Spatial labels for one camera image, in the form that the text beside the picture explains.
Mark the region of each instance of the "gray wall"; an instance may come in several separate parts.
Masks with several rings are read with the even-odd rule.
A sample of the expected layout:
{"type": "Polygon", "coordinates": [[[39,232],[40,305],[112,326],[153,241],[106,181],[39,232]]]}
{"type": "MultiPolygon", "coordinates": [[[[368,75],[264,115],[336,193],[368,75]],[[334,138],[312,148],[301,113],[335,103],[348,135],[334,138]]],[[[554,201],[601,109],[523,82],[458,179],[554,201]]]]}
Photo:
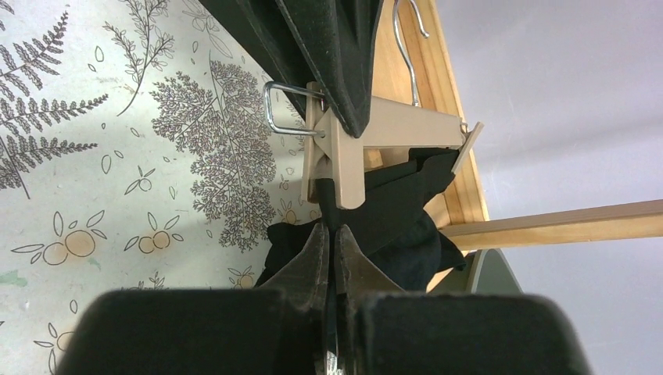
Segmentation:
{"type": "MultiPolygon", "coordinates": [[[[661,0],[437,1],[492,219],[663,198],[661,0]]],[[[663,239],[504,250],[596,373],[663,373],[663,239]]]]}

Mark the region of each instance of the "botanical wallpaper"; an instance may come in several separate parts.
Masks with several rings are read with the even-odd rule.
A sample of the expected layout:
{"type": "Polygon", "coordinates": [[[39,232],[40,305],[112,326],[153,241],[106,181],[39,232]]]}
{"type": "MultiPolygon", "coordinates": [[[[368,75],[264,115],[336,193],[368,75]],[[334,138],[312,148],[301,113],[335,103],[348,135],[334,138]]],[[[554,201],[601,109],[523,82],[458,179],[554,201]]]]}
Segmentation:
{"type": "Polygon", "coordinates": [[[105,291],[250,288],[319,217],[269,80],[197,0],[0,0],[0,374],[54,373],[105,291]]]}

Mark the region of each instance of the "hanger bar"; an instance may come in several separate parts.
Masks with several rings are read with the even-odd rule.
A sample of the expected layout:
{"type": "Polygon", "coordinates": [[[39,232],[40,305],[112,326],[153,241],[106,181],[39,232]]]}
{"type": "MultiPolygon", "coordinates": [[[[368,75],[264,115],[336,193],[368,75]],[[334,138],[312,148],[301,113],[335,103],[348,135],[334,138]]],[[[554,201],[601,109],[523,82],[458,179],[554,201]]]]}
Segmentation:
{"type": "Polygon", "coordinates": [[[440,228],[461,250],[663,237],[663,199],[440,228]]]}
{"type": "Polygon", "coordinates": [[[361,136],[366,148],[460,148],[465,143],[461,118],[373,97],[371,119],[361,136]]]}

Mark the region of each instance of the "black garment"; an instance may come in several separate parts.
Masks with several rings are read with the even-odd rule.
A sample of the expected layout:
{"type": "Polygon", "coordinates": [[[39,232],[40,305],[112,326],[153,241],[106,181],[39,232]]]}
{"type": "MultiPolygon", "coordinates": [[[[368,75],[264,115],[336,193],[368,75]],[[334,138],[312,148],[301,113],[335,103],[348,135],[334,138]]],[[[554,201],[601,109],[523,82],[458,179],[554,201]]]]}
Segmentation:
{"type": "MultiPolygon", "coordinates": [[[[201,0],[275,80],[322,86],[347,134],[371,112],[373,55],[382,0],[201,0]]],[[[306,97],[285,93],[304,117],[306,97]]]]}
{"type": "MultiPolygon", "coordinates": [[[[438,232],[424,211],[424,205],[453,180],[451,166],[457,157],[456,150],[412,149],[409,162],[366,173],[366,202],[351,210],[335,207],[332,180],[318,180],[323,220],[330,230],[347,224],[361,251],[400,287],[425,291],[435,273],[466,265],[458,247],[438,232]]],[[[267,228],[272,247],[256,286],[301,251],[318,221],[267,228]]]]}

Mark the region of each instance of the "metal hanger hook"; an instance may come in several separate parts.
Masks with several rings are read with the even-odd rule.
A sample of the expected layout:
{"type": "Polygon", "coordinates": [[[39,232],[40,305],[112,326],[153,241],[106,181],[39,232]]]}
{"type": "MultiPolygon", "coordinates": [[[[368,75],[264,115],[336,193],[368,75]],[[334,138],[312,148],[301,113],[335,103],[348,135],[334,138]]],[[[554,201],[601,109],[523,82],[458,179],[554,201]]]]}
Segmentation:
{"type": "MultiPolygon", "coordinates": [[[[428,38],[430,34],[424,28],[424,21],[421,20],[421,13],[419,12],[419,7],[417,6],[417,3],[414,2],[414,0],[410,0],[410,4],[412,5],[414,14],[417,16],[417,21],[419,22],[419,32],[421,32],[421,35],[424,38],[426,37],[428,38]]],[[[405,60],[405,65],[407,65],[407,70],[410,72],[410,86],[412,87],[412,105],[414,105],[415,107],[419,107],[420,106],[419,87],[417,86],[417,77],[414,75],[414,66],[412,66],[412,62],[410,61],[410,56],[407,54],[407,51],[403,46],[403,42],[400,40],[400,31],[398,28],[398,5],[400,5],[400,0],[396,0],[394,2],[394,9],[392,14],[394,37],[396,37],[396,44],[398,45],[398,49],[400,51],[401,56],[403,57],[403,60],[405,60]]]]}
{"type": "Polygon", "coordinates": [[[323,100],[324,95],[321,92],[311,91],[306,88],[292,86],[290,84],[282,84],[279,82],[269,81],[263,86],[263,100],[265,103],[265,121],[269,128],[276,134],[289,134],[289,135],[304,135],[309,137],[324,137],[324,131],[309,130],[309,129],[296,129],[294,127],[280,127],[274,123],[274,114],[271,108],[271,90],[281,90],[292,92],[293,94],[312,96],[318,100],[323,100]]]}

